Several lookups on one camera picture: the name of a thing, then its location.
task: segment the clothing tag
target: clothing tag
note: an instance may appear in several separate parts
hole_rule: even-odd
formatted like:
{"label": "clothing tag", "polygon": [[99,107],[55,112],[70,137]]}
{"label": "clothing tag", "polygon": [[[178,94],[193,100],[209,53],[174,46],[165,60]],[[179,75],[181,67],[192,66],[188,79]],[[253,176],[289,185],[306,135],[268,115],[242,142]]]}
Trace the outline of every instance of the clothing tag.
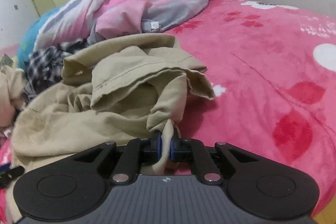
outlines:
{"label": "clothing tag", "polygon": [[158,21],[151,22],[151,28],[152,28],[152,30],[156,30],[159,27],[160,26],[159,26],[159,22]]}

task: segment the floral bedsheet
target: floral bedsheet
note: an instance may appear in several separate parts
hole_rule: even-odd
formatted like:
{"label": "floral bedsheet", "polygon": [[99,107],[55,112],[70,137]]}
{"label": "floral bedsheet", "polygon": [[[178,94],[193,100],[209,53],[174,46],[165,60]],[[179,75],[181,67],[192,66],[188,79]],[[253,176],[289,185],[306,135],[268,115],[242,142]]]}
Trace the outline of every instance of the floral bedsheet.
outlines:
{"label": "floral bedsheet", "polygon": [[208,70],[216,100],[190,97],[183,137],[225,141],[311,175],[314,214],[336,193],[336,20],[296,7],[211,0],[167,33]]}

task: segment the beige garment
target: beige garment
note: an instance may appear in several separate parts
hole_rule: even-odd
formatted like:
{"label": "beige garment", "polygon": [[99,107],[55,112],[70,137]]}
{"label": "beige garment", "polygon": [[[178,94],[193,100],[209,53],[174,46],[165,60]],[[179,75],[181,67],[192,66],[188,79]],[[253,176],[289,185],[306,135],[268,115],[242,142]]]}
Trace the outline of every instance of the beige garment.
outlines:
{"label": "beige garment", "polygon": [[21,93],[25,87],[23,70],[0,68],[0,132],[13,123],[15,109],[22,109]]}
{"label": "beige garment", "polygon": [[[110,140],[126,145],[160,130],[162,158],[142,172],[162,174],[187,94],[214,98],[211,84],[198,70],[205,66],[168,34],[110,39],[67,57],[64,82],[41,93],[16,122],[12,138],[16,163],[29,171],[41,166],[41,157],[68,155]],[[7,195],[11,214],[18,220],[11,190]]]}

